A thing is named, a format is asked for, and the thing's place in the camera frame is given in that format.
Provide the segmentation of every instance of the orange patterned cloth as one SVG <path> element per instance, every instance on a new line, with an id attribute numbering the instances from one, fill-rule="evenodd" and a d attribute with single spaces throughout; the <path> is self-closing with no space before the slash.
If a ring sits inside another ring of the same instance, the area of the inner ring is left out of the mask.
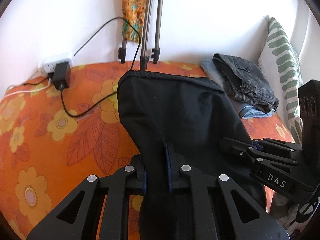
<path id="1" fill-rule="evenodd" d="M 139 32 L 140 36 L 142 36 L 146 3 L 147 0 L 122 0 L 123 17 Z M 139 42 L 139 36 L 126 22 L 123 23 L 122 35 L 129 41 Z"/>
<path id="2" fill-rule="evenodd" d="M 81 113 L 116 91 L 131 63 L 101 63 L 73 67 L 64 100 L 72 114 Z M 204 77 L 194 64 L 159 62 L 148 71 Z M 24 86 L 10 90 L 33 90 Z M 273 117 L 243 120 L 251 138 L 293 142 L 283 122 Z M 104 100 L 86 116 L 70 118 L 54 86 L 17 94 L 0 102 L 0 211 L 21 239 L 73 188 L 90 174 L 113 174 L 126 166 L 138 149 L 119 122 L 116 96 Z M 273 192 L 267 190 L 268 208 Z M 130 197 L 129 239 L 140 239 L 141 196 Z"/>

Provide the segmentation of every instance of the power strip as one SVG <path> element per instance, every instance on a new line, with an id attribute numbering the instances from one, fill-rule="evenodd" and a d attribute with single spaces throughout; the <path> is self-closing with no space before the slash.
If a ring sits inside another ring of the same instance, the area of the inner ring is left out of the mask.
<path id="1" fill-rule="evenodd" d="M 56 65 L 59 63 L 68 62 L 70 67 L 72 67 L 73 59 L 74 57 L 72 52 L 46 57 L 43 63 L 39 64 L 38 71 L 42 76 L 47 76 L 48 73 L 54 72 Z"/>

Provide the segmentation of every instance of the black cloth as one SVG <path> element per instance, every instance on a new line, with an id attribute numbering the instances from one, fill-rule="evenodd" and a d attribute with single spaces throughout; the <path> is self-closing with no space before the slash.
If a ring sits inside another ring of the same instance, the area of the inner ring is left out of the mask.
<path id="1" fill-rule="evenodd" d="M 249 176 L 249 167 L 219 150 L 223 137 L 252 141 L 217 83 L 208 78 L 129 71 L 119 80 L 117 97 L 120 122 L 138 147 L 147 171 L 147 194 L 139 218 L 142 240 L 177 238 L 177 203 L 169 194 L 166 174 L 164 144 L 169 141 L 186 164 L 204 174 L 229 175 L 266 207 L 264 187 Z M 155 232 L 157 237 L 150 238 Z"/>
<path id="2" fill-rule="evenodd" d="M 224 91 L 228 97 L 255 106 L 265 114 L 278 109 L 279 100 L 257 65 L 218 53 L 212 61 L 225 79 Z"/>

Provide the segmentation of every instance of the tripod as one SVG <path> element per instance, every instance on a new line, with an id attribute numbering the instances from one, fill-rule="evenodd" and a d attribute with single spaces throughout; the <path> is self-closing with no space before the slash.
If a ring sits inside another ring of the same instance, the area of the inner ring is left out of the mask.
<path id="1" fill-rule="evenodd" d="M 158 63 L 158 60 L 160 57 L 159 42 L 160 42 L 162 5 L 163 5 L 163 0 L 158 0 L 158 9 L 157 9 L 157 18 L 156 18 L 156 40 L 155 40 L 155 47 L 152 49 L 153 54 L 151 55 L 151 58 L 153 58 L 154 64 Z M 144 24 L 143 24 L 143 33 L 142 33 L 140 70 L 146 70 L 147 64 L 150 59 L 150 57 L 147 56 L 147 47 L 148 47 L 151 9 L 152 9 L 152 0 L 147 0 L 146 12 L 145 12 Z M 119 48 L 119 51 L 118 51 L 118 58 L 121 60 L 122 64 L 124 64 L 125 62 L 126 50 L 127 50 L 127 39 L 123 38 L 122 46 Z"/>

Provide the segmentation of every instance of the green striped pillow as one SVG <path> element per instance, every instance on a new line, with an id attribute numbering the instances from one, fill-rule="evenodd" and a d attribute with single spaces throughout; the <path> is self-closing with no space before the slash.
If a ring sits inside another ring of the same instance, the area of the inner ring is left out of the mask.
<path id="1" fill-rule="evenodd" d="M 278 115 L 286 123 L 295 142 L 301 144 L 298 87 L 302 80 L 299 60 L 282 26 L 274 18 L 269 20 L 268 38 L 258 65 L 279 99 Z"/>

